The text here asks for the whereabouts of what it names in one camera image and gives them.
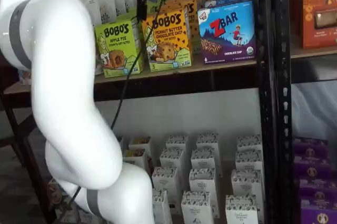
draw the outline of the blue box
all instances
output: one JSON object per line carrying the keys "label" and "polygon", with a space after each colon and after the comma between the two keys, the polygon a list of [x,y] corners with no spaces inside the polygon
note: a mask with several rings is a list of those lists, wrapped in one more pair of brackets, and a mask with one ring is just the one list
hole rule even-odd
{"label": "blue box", "polygon": [[233,62],[255,57],[252,1],[198,11],[205,63]]}

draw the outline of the cookie image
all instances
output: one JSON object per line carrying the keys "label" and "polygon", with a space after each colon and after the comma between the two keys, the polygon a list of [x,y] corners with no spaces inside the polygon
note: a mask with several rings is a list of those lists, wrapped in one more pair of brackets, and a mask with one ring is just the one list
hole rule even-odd
{"label": "cookie image", "polygon": [[109,59],[114,69],[124,66],[124,52],[122,50],[110,51]]}

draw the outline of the stacked boxes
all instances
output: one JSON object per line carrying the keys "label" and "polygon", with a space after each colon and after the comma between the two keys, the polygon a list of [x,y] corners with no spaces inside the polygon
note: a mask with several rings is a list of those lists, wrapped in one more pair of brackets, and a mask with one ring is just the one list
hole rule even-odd
{"label": "stacked boxes", "polygon": [[214,218],[220,218],[218,192],[219,187],[215,168],[192,169],[190,171],[190,188],[195,192],[209,192]]}
{"label": "stacked boxes", "polygon": [[155,167],[152,174],[152,182],[154,188],[165,189],[167,191],[171,214],[181,214],[180,203],[182,190],[180,187],[177,168]]}
{"label": "stacked boxes", "polygon": [[214,224],[209,192],[184,192],[181,207],[185,224]]}
{"label": "stacked boxes", "polygon": [[166,190],[152,190],[153,217],[155,224],[172,224]]}

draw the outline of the floor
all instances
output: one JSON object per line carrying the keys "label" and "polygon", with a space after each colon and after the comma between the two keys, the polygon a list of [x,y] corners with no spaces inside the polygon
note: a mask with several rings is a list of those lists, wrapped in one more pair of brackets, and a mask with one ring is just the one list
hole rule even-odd
{"label": "floor", "polygon": [[[29,142],[41,174],[50,180],[44,159],[44,139],[33,131]],[[34,189],[11,147],[0,149],[0,224],[45,223]]]}

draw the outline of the green box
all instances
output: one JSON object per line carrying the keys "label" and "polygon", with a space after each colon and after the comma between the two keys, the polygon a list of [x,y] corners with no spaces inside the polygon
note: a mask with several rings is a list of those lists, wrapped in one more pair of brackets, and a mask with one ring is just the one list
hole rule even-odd
{"label": "green box", "polygon": [[[141,50],[140,29],[137,19],[106,23],[95,28],[104,76],[128,75],[130,68]],[[141,54],[132,74],[139,74],[144,68]]]}

